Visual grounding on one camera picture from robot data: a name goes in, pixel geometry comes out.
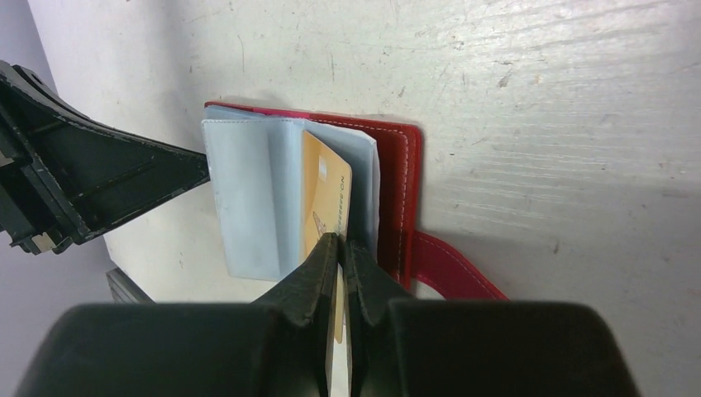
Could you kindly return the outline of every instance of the yellow card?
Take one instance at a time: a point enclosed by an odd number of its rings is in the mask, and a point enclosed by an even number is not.
[[[304,261],[326,232],[346,239],[351,203],[351,167],[336,152],[309,132],[303,132],[302,258]],[[336,278],[336,322],[334,335],[340,343],[343,329],[343,279]]]

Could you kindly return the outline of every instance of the red leather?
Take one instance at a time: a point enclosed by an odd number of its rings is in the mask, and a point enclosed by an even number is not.
[[[416,230],[422,137],[418,127],[347,116],[208,102],[265,115],[298,117],[365,132],[379,153],[378,263],[408,288],[415,278],[447,299],[506,299],[462,254]]]

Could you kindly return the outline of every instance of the red wallet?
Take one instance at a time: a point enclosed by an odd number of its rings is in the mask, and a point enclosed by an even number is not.
[[[405,288],[414,278],[446,299],[506,299],[462,254],[446,242],[416,230],[422,137],[417,126],[323,113],[207,102],[270,116],[306,118],[363,131],[379,153],[378,264]]]

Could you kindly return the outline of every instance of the white stitching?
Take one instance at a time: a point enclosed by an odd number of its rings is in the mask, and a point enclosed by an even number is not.
[[[342,125],[342,126],[348,126],[348,127],[358,127],[358,128],[367,128],[369,130],[378,130],[378,131],[385,131],[385,132],[393,132],[402,139],[404,139],[404,145],[406,145],[405,150],[404,150],[404,173],[402,177],[404,178],[404,181],[402,182],[403,186],[403,191],[402,191],[402,209],[400,210],[401,218],[399,219],[399,252],[397,253],[397,268],[400,269],[400,271],[403,269],[402,266],[402,245],[403,245],[403,234],[404,234],[404,206],[407,203],[407,176],[409,173],[409,139],[402,133],[399,132],[399,130],[389,130],[387,128],[378,128],[378,127],[368,127],[364,126],[362,124],[351,124],[349,122],[334,122],[332,120],[323,120],[323,119],[312,119],[314,122],[322,122],[325,124],[337,124],[337,125]]]
[[[477,281],[477,284],[479,284],[479,285],[482,287],[482,289],[484,289],[485,291],[487,291],[487,293],[489,293],[489,295],[490,295],[492,298],[495,298],[495,299],[497,298],[496,295],[494,295],[494,293],[491,291],[491,289],[487,288],[487,286],[484,285],[484,284],[482,283],[482,281],[480,281],[480,280],[477,278],[477,276],[475,276],[474,274],[472,274],[472,272],[471,272],[465,265],[463,265],[462,262],[461,262],[458,258],[456,258],[453,254],[451,254],[450,252],[448,252],[447,249],[443,248],[442,246],[437,245],[437,244],[434,243],[434,242],[430,242],[430,241],[428,241],[427,239],[425,239],[425,238],[423,238],[423,237],[421,237],[421,236],[417,236],[417,238],[418,238],[419,240],[422,240],[422,241],[424,241],[424,242],[427,242],[427,243],[431,244],[431,245],[434,246],[435,248],[438,248],[439,250],[441,250],[441,251],[445,252],[446,254],[448,254],[448,256],[451,257],[451,258],[453,258],[456,262],[458,262],[458,265],[460,265],[460,267],[462,267],[463,269],[465,269],[465,271],[467,271],[467,274],[470,275],[470,277],[472,277],[475,281]]]

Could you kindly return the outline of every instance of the white table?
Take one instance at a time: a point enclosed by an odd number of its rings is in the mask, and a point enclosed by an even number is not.
[[[231,96],[421,124],[422,229],[512,298],[595,307],[646,395],[701,390],[699,2],[31,5],[61,97],[129,132],[203,151]],[[269,288],[227,275],[209,184],[107,245],[157,301]]]

